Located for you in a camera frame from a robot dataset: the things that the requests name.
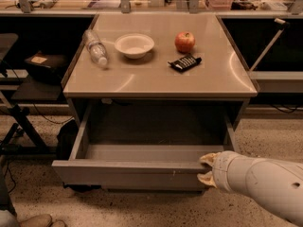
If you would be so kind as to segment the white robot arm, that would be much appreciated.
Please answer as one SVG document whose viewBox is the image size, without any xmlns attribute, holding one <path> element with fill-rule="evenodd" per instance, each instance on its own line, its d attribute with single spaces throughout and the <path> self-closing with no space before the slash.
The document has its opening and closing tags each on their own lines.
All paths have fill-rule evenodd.
<svg viewBox="0 0 303 227">
<path fill-rule="evenodd" d="M 273 215 L 303 227 L 302 164 L 234 151 L 208 153 L 200 163 L 211 167 L 197 175 L 201 183 L 246 196 Z"/>
</svg>

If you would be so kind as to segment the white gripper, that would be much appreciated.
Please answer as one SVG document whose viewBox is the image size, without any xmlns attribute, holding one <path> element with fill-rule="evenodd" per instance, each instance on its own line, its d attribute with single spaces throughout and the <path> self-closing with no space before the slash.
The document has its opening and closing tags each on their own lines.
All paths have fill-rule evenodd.
<svg viewBox="0 0 303 227">
<path fill-rule="evenodd" d="M 234 151 L 208 153 L 200 157 L 199 162 L 204 166 L 211 166 L 212 172 L 198 173 L 198 180 L 208 186 L 217 187 L 229 193 L 241 193 L 242 176 L 236 164 L 242 156 Z"/>
</svg>

